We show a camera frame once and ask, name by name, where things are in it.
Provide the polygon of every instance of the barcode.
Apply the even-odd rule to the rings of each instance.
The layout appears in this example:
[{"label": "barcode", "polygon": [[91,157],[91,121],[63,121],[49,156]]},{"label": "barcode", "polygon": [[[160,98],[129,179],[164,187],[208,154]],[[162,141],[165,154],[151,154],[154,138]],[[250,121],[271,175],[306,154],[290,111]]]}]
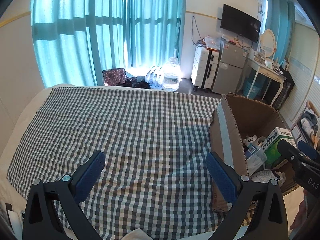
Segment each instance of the barcode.
[{"label": "barcode", "polygon": [[253,154],[253,153],[256,151],[256,148],[253,147],[253,146],[251,146],[251,147],[248,149],[248,151],[249,151],[251,154]]}]

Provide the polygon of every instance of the blue plastic basket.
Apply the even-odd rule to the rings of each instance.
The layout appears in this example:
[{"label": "blue plastic basket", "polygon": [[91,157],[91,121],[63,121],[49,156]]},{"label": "blue plastic basket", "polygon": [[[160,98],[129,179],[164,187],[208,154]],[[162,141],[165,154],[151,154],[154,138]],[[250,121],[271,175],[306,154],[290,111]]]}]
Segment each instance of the blue plastic basket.
[{"label": "blue plastic basket", "polygon": [[[252,83],[248,81],[248,79],[246,79],[244,81],[244,87],[243,87],[243,95],[245,97],[247,97],[248,93],[249,93],[249,90],[250,90],[250,87],[251,87]],[[261,86],[259,86],[260,84],[259,83],[255,83],[252,87],[252,90],[250,92],[250,95],[248,96],[248,98],[250,99],[254,99],[258,93],[260,92],[261,90]]]}]

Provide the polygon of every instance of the curtain fold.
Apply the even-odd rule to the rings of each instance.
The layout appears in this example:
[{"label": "curtain fold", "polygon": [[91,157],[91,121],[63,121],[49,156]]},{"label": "curtain fold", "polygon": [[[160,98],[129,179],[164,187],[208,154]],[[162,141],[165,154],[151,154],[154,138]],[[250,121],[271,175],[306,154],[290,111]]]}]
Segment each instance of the curtain fold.
[{"label": "curtain fold", "polygon": [[126,48],[131,67],[162,65],[179,57],[186,0],[127,0]]},{"label": "curtain fold", "polygon": [[31,0],[35,55],[46,87],[103,85],[124,67],[123,0]]},{"label": "curtain fold", "polygon": [[290,54],[291,36],[295,23],[294,3],[289,0],[268,0],[268,17],[266,19],[266,29],[273,31],[277,51],[275,58],[281,64],[285,57]]}]

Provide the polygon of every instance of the television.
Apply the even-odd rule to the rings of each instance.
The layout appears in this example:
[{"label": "television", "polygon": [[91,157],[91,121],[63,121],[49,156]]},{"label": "television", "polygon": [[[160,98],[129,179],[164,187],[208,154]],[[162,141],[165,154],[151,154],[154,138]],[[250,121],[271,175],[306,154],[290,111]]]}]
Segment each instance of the television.
[{"label": "television", "polygon": [[220,28],[236,33],[255,43],[258,42],[261,22],[229,5],[223,5]]}]

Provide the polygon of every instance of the screw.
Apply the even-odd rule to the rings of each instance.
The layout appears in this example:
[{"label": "screw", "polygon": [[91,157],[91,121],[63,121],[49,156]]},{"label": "screw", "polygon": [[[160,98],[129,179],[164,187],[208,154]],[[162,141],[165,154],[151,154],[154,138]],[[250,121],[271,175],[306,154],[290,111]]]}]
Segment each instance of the screw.
[{"label": "screw", "polygon": [[278,181],[276,181],[275,179],[272,179],[271,184],[276,186],[276,185],[278,185]]},{"label": "screw", "polygon": [[240,178],[242,181],[249,181],[249,177],[247,175],[242,175]]},{"label": "screw", "polygon": [[35,181],[33,182],[34,185],[38,185],[40,183],[39,179],[35,179]]},{"label": "screw", "polygon": [[70,179],[71,179],[70,175],[64,175],[64,176],[62,177],[62,180],[63,180],[63,181],[69,181]]}]

